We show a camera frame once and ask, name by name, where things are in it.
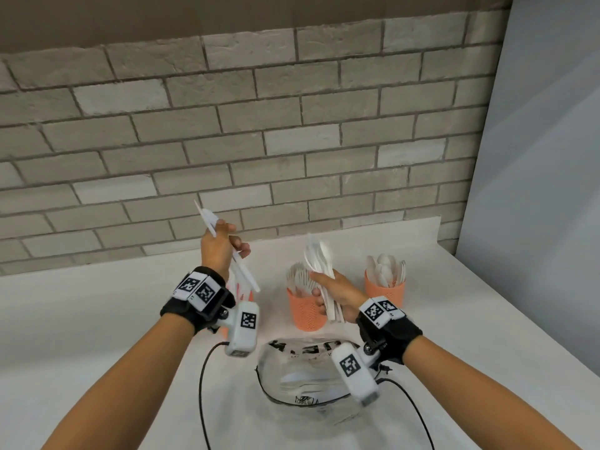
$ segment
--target white countertop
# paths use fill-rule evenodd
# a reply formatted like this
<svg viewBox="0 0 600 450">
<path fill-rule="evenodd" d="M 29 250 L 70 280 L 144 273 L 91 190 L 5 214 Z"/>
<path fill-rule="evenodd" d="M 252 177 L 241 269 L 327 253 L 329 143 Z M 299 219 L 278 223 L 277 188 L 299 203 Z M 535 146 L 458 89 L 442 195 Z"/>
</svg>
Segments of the white countertop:
<svg viewBox="0 0 600 450">
<path fill-rule="evenodd" d="M 600 448 L 600 378 L 436 243 L 439 219 L 392 222 L 324 234 L 334 265 L 362 283 L 364 257 L 407 262 L 404 309 L 424 334 L 495 378 L 584 449 Z M 305 239 L 252 244 L 247 264 L 263 292 L 260 340 L 302 335 L 291 324 L 286 268 Z M 69 408 L 157 319 L 197 251 L 0 278 L 0 448 L 39 448 Z M 327 325 L 359 341 L 353 325 Z M 144 450 L 205 448 L 198 415 L 200 367 L 219 335 L 200 334 L 142 444 Z M 217 350 L 203 388 L 211 445 L 219 449 L 426 449 L 427 437 L 394 386 L 363 415 L 329 433 L 297 419 L 281 425 L 248 359 Z M 438 448 L 477 448 L 404 367 L 391 377 L 411 394 Z"/>
</svg>

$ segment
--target hand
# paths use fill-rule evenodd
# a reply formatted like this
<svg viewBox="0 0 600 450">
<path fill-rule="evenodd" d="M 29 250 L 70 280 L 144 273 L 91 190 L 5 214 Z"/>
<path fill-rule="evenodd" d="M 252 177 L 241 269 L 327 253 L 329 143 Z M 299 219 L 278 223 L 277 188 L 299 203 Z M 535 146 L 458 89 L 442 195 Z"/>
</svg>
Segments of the hand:
<svg viewBox="0 0 600 450">
<path fill-rule="evenodd" d="M 250 254 L 250 245 L 243 243 L 240 237 L 229 235 L 230 232 L 235 232 L 235 225 L 228 224 L 222 219 L 217 221 L 214 237 L 211 232 L 206 229 L 204 237 L 202 237 L 202 266 L 213 269 L 219 273 L 225 282 L 229 279 L 229 264 L 233 256 L 233 249 L 239 251 L 242 258 Z"/>
<path fill-rule="evenodd" d="M 329 278 L 323 273 L 310 272 L 310 278 L 319 285 L 325 287 L 334 300 L 342 305 L 342 313 L 344 314 L 346 321 L 356 322 L 358 308 L 368 299 L 368 297 L 337 270 L 334 270 L 334 275 L 335 279 Z M 319 306 L 319 312 L 321 314 L 326 314 L 325 303 L 320 297 L 320 290 L 315 289 L 312 291 L 312 294 L 318 297 L 317 305 Z"/>
</svg>

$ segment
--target person's right arm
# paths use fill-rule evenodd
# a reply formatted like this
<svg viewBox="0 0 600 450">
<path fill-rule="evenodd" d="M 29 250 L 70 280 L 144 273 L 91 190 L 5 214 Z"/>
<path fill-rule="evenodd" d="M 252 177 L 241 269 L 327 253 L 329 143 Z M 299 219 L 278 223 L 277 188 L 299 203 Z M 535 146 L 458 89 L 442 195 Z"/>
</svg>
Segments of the person's right arm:
<svg viewBox="0 0 600 450">
<path fill-rule="evenodd" d="M 335 279 L 314 272 L 311 278 L 344 305 L 346 320 L 354 322 L 367 296 L 339 272 Z M 409 344 L 402 361 L 484 450 L 581 450 L 509 389 L 423 336 Z"/>
</svg>

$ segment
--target tile backsplash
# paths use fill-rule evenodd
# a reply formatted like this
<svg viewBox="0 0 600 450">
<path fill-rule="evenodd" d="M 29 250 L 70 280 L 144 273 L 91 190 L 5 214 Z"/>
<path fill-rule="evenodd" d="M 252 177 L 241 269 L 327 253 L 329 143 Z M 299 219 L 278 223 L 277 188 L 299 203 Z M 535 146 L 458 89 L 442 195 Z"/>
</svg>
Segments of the tile backsplash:
<svg viewBox="0 0 600 450">
<path fill-rule="evenodd" d="M 454 251 L 508 11 L 0 61 L 0 273 L 442 216 Z"/>
</svg>

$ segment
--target forearm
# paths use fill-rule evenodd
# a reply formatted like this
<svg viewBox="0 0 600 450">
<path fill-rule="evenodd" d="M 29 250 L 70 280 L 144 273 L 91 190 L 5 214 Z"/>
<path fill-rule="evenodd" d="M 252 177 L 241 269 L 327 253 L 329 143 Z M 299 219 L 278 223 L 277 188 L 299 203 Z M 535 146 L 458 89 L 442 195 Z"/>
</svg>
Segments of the forearm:
<svg viewBox="0 0 600 450">
<path fill-rule="evenodd" d="M 402 360 L 482 449 L 579 449 L 521 398 L 425 337 Z"/>
<path fill-rule="evenodd" d="M 42 450 L 138 448 L 193 336 L 183 317 L 161 317 L 73 406 Z"/>
</svg>

